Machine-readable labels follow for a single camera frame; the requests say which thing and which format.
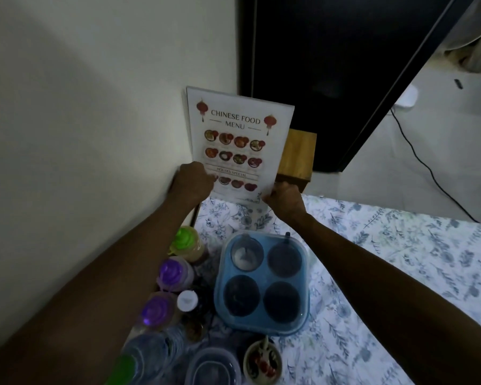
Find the hand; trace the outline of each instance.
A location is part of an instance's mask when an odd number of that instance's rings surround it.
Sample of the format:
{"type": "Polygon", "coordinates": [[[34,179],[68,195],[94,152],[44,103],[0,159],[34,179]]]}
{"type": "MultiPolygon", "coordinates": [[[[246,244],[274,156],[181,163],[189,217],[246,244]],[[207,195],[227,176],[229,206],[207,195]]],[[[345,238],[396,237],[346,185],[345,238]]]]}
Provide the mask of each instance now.
{"type": "Polygon", "coordinates": [[[299,189],[285,181],[275,183],[271,194],[265,196],[263,201],[279,219],[291,227],[307,214],[299,189]]]}
{"type": "Polygon", "coordinates": [[[168,197],[192,210],[205,200],[214,187],[214,176],[207,174],[200,162],[186,163],[175,174],[168,197]]]}

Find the purple cap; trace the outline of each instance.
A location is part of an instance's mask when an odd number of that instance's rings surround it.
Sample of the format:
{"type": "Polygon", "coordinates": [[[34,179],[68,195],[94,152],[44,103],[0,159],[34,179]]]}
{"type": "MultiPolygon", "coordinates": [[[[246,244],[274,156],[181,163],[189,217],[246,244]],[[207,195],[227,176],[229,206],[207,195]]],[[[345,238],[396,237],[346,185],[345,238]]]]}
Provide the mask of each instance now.
{"type": "Polygon", "coordinates": [[[149,327],[157,327],[171,316],[170,303],[165,297],[154,296],[141,312],[142,322],[149,327]]]}
{"type": "Polygon", "coordinates": [[[184,267],[179,261],[167,259],[160,268],[159,278],[166,286],[176,285],[180,282],[184,267]]]}

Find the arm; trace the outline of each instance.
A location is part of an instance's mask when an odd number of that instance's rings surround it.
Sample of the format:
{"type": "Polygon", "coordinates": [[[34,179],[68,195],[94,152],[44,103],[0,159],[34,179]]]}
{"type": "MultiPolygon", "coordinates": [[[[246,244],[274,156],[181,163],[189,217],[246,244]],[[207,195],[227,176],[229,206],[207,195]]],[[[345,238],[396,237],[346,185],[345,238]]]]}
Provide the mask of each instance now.
{"type": "Polygon", "coordinates": [[[390,263],[306,213],[295,185],[265,200],[310,246],[366,326],[417,384],[481,383],[481,327],[390,263]]]}
{"type": "Polygon", "coordinates": [[[103,384],[154,290],[178,228],[212,187],[201,163],[182,165],[162,205],[0,349],[0,384],[103,384]]]}

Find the tablecloth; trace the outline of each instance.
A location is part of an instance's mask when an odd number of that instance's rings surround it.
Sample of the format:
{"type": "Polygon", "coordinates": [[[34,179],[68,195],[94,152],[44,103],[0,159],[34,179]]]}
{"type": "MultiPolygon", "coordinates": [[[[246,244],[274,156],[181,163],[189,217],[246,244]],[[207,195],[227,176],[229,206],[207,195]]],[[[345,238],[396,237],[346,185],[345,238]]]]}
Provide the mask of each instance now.
{"type": "MultiPolygon", "coordinates": [[[[481,224],[308,195],[303,200],[308,213],[322,224],[408,273],[481,324],[481,224]]],[[[195,228],[211,254],[199,267],[210,282],[218,271],[224,240],[238,230],[290,232],[311,254],[308,321],[297,334],[275,340],[284,363],[279,383],[412,383],[306,243],[272,211],[210,198],[202,203],[195,228]]],[[[214,319],[211,335],[230,332],[214,319]]]]}

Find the power cord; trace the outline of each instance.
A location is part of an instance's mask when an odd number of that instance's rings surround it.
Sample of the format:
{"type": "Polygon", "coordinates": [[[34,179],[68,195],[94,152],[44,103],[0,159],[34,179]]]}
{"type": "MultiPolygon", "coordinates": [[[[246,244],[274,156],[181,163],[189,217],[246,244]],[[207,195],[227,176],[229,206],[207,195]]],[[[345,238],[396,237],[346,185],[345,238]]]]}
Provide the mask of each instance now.
{"type": "Polygon", "coordinates": [[[462,205],[456,201],[449,193],[447,193],[441,186],[440,184],[438,183],[438,181],[436,180],[435,178],[435,175],[433,174],[433,171],[431,170],[431,168],[426,165],[424,162],[421,161],[421,159],[417,156],[417,154],[415,153],[415,148],[413,148],[413,145],[411,144],[411,142],[408,140],[408,138],[406,137],[406,135],[404,135],[404,132],[403,132],[403,127],[401,127],[401,123],[399,122],[398,118],[395,116],[394,114],[394,111],[392,109],[390,109],[390,112],[392,114],[392,116],[394,117],[395,121],[398,123],[398,126],[399,126],[399,130],[401,131],[401,135],[403,135],[403,138],[406,142],[408,142],[408,144],[410,145],[411,147],[411,151],[413,152],[413,155],[415,155],[415,158],[417,158],[417,160],[422,163],[430,172],[431,174],[431,178],[433,178],[433,181],[435,181],[435,184],[436,186],[438,186],[438,188],[447,196],[449,197],[449,199],[451,199],[458,207],[460,207],[460,209],[467,214],[467,216],[472,220],[474,221],[475,223],[479,223],[476,219],[474,219],[472,217],[472,215],[470,213],[468,213],[468,211],[462,207],[462,205]]]}

